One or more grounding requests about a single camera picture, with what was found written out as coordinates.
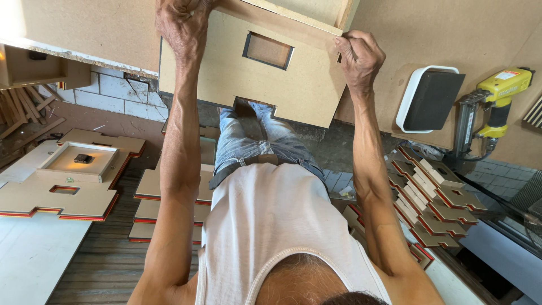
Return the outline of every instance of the label sticker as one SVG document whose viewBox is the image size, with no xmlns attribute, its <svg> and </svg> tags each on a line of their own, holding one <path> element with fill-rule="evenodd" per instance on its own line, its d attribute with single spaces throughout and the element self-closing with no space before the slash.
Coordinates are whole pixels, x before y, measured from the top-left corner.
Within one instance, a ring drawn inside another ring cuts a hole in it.
<svg viewBox="0 0 542 305">
<path fill-rule="evenodd" d="M 502 71 L 501 73 L 497 74 L 497 76 L 495 76 L 495 78 L 498 78 L 498 79 L 509 79 L 511 77 L 514 77 L 516 75 L 520 74 L 519 72 L 514 72 L 514 71 Z"/>
<path fill-rule="evenodd" d="M 469 123 L 467 125 L 467 135 L 465 136 L 465 144 L 468 144 L 470 140 L 470 130 L 473 127 L 473 117 L 474 117 L 474 112 L 471 112 L 469 116 Z"/>
</svg>

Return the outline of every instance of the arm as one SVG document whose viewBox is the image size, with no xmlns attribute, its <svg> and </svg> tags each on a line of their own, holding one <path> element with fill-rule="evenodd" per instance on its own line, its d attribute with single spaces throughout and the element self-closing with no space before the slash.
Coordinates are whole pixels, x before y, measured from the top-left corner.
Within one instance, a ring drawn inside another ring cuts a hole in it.
<svg viewBox="0 0 542 305">
<path fill-rule="evenodd" d="M 363 209 L 370 258 L 393 304 L 444 304 L 431 279 L 411 258 L 391 200 L 372 87 L 386 55 L 369 33 L 353 30 L 344 36 L 335 44 L 354 104 L 354 188 Z"/>
<path fill-rule="evenodd" d="M 190 272 L 201 164 L 197 78 L 212 2 L 200 0 L 193 16 L 189 2 L 157 0 L 156 4 L 156 28 L 176 56 L 176 82 L 160 166 L 160 210 L 145 269 L 129 304 L 178 302 Z"/>
</svg>

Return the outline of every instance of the rectangular cutout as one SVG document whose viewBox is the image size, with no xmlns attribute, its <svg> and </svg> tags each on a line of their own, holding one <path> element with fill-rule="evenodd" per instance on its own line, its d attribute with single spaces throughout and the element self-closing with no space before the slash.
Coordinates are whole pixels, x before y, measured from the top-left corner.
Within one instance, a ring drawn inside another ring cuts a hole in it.
<svg viewBox="0 0 542 305">
<path fill-rule="evenodd" d="M 292 46 L 249 32 L 244 45 L 243 57 L 286 70 L 293 52 L 294 47 Z"/>
<path fill-rule="evenodd" d="M 51 193 L 75 195 L 80 187 L 60 186 L 55 185 L 49 190 Z"/>
</svg>

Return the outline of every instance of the black belt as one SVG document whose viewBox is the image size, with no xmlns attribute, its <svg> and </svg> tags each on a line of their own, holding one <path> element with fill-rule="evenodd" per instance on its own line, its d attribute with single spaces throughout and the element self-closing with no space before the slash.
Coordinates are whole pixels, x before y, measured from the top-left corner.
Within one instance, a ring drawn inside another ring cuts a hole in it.
<svg viewBox="0 0 542 305">
<path fill-rule="evenodd" d="M 244 164 L 251 165 L 255 163 L 271 163 L 273 165 L 279 166 L 284 163 L 289 164 L 297 164 L 291 160 L 282 159 L 276 156 L 276 154 L 265 154 L 265 155 L 257 155 L 254 157 L 243 159 Z M 241 164 L 239 162 L 235 162 L 234 164 L 230 164 L 226 167 L 224 167 L 221 171 L 216 173 L 216 175 L 209 181 L 209 189 L 215 189 L 220 185 L 226 177 L 228 177 L 231 173 L 233 173 L 236 169 L 241 167 Z"/>
</svg>

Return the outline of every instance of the hand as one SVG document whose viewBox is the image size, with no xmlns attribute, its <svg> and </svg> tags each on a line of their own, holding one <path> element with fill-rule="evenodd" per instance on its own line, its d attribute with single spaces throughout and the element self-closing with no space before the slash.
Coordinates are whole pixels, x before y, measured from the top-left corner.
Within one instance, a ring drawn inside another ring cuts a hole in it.
<svg viewBox="0 0 542 305">
<path fill-rule="evenodd" d="M 199 67 L 216 0 L 156 0 L 154 26 L 175 53 L 177 69 Z"/>
<path fill-rule="evenodd" d="M 375 77 L 386 59 L 386 54 L 373 35 L 352 30 L 344 33 L 343 37 L 335 37 L 334 41 L 341 53 L 341 67 L 350 93 L 358 95 L 372 92 Z"/>
</svg>

